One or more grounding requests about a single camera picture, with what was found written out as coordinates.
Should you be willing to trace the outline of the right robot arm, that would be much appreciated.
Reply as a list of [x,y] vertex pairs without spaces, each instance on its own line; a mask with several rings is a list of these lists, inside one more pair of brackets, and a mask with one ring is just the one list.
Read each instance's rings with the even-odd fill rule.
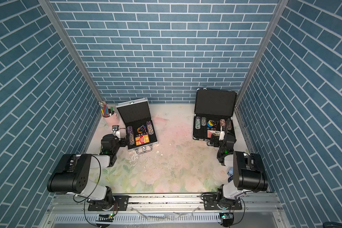
[[211,143],[218,145],[217,160],[223,166],[231,168],[229,182],[222,184],[216,192],[200,195],[204,209],[240,210],[241,198],[248,193],[263,192],[268,188],[268,179],[262,158],[259,154],[247,154],[235,151],[235,135],[221,132],[219,137],[212,136]]

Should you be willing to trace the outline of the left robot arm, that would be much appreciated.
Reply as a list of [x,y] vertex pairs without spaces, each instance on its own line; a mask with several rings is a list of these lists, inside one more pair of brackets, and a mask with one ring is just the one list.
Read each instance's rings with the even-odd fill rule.
[[108,134],[101,140],[100,154],[63,155],[47,182],[47,190],[80,196],[83,199],[77,203],[88,203],[89,211],[126,211],[128,196],[114,196],[110,187],[89,179],[91,169],[101,172],[114,166],[121,147],[126,147],[126,139]]

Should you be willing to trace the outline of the silver aluminium poker case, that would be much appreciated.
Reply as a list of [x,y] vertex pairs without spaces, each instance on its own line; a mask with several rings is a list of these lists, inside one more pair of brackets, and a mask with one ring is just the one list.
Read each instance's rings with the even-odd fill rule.
[[[126,145],[128,146],[128,150],[134,150],[138,155],[145,154],[148,152],[151,152],[153,150],[153,145],[158,143],[158,139],[156,136],[156,132],[154,129],[154,134],[149,135],[147,133],[139,134],[137,132],[137,128],[141,125],[146,126],[147,121],[153,120],[151,117],[150,109],[149,109],[149,103],[147,98],[141,98],[137,100],[132,100],[128,102],[122,102],[116,105],[116,108],[118,110],[118,113],[125,124],[125,130],[126,130]],[[128,138],[128,132],[127,127],[132,126],[134,130],[134,136],[135,138],[140,135],[149,135],[149,143],[139,145],[130,145],[129,144],[129,138]]]

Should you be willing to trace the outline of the black poker case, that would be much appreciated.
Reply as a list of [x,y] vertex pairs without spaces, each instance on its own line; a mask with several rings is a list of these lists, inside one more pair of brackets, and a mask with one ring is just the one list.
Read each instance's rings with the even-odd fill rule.
[[[228,120],[232,118],[235,110],[238,94],[229,90],[217,90],[208,88],[198,88],[196,91],[196,100],[194,107],[194,120],[193,120],[193,139],[203,141],[219,140],[219,137],[207,137],[208,130],[220,131],[220,119],[225,119],[227,129]],[[206,117],[207,122],[212,120],[213,127],[201,126],[195,129],[195,117]]]

